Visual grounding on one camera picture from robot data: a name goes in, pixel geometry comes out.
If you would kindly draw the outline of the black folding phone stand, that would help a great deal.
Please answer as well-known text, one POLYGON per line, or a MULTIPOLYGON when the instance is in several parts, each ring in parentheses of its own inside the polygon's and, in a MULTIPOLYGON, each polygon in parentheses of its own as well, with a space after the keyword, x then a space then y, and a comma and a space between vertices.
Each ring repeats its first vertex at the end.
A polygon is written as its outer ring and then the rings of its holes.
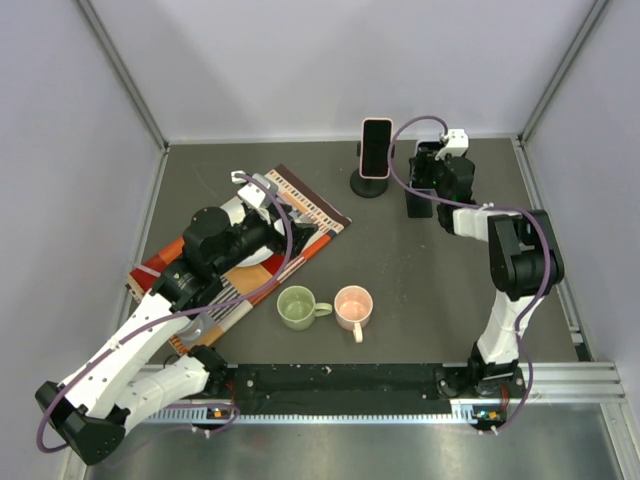
POLYGON ((433 217, 433 202, 430 199, 416 195, 416 192, 433 196, 433 189, 413 188, 413 192, 406 191, 407 215, 413 219, 427 219, 433 217))

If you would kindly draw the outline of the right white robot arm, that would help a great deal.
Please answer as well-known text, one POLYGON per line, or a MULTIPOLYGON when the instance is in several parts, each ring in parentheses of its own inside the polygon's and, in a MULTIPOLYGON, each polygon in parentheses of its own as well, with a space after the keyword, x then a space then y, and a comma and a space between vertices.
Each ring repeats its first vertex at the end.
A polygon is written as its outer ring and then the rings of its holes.
POLYGON ((437 154, 434 142, 417 143, 409 159, 408 186, 444 201, 407 193, 408 216, 435 216, 447 233, 485 241, 496 296, 466 367, 443 367, 436 371, 436 381, 448 398, 471 391, 489 396, 521 378, 519 340, 542 301, 536 295, 548 295, 563 279, 564 263, 546 211, 503 212, 487 204, 475 208, 475 164, 464 154, 442 159, 437 154))

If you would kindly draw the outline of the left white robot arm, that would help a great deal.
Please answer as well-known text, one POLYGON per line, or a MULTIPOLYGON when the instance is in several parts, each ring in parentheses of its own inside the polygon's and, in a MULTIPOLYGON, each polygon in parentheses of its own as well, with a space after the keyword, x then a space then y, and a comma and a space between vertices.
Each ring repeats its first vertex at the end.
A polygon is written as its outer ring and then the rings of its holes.
POLYGON ((117 333, 74 375, 45 382, 35 394, 43 426, 51 426, 88 466, 110 456, 141 421, 189 395, 216 396, 227 374, 219 357, 205 347, 176 366, 146 380, 136 373, 170 337, 186 329, 201 312, 231 306, 215 302, 222 277, 266 247, 286 259, 300 254, 317 231, 297 223, 290 209, 275 203, 245 209, 233 224, 227 212, 208 207, 196 212, 182 238, 181 254, 161 272, 137 309, 117 333))

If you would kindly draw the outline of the pink case smartphone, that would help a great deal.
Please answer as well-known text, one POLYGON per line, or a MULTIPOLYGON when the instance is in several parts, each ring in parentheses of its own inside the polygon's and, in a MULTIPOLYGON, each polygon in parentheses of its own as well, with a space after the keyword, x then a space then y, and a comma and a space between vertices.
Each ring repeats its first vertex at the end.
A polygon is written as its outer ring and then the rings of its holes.
POLYGON ((392 133, 390 118, 369 117, 363 120, 359 150, 361 177, 374 180, 389 177, 387 156, 392 133))

